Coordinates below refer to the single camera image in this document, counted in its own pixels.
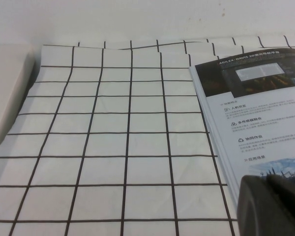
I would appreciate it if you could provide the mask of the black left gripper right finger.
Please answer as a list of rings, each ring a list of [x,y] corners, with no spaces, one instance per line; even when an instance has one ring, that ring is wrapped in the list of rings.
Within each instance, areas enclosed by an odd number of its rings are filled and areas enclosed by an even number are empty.
[[[271,189],[283,219],[283,229],[286,236],[295,236],[295,177],[268,175],[266,183]]]

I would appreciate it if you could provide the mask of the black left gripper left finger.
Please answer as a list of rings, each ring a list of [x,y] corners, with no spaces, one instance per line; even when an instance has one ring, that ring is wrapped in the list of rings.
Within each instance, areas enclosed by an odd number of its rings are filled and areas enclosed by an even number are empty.
[[[237,204],[241,236],[293,236],[295,225],[265,179],[244,176]]]

